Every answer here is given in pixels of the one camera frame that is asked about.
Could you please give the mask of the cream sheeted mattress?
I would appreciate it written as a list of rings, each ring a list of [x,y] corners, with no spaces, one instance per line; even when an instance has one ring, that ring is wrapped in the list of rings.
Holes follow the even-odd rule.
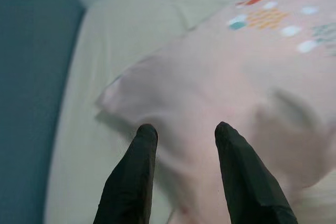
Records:
[[[102,0],[88,9],[62,103],[43,224],[93,224],[104,184],[139,128],[102,111],[101,93],[125,70],[237,1]],[[167,224],[173,204],[157,156],[150,224]],[[299,224],[336,224],[336,169],[289,203]]]

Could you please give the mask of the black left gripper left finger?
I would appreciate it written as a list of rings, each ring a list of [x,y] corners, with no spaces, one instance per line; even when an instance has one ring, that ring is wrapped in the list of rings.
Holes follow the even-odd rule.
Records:
[[[93,224],[149,224],[158,134],[141,125],[103,188]]]

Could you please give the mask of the dark teal bed headboard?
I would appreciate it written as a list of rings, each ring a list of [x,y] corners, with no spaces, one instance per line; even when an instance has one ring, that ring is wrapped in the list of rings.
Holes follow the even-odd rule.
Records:
[[[79,0],[0,0],[0,224],[42,224]]]

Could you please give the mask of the pink patterned pillow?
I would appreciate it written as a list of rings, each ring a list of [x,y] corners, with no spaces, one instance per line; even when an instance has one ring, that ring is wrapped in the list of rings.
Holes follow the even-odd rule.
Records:
[[[159,135],[167,224],[229,223],[217,124],[243,135],[288,200],[336,169],[336,0],[239,0],[125,70],[105,113]]]

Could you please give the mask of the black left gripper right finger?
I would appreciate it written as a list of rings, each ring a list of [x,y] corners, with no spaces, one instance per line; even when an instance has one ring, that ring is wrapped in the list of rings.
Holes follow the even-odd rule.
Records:
[[[236,129],[215,129],[220,171],[231,224],[298,224],[278,181]]]

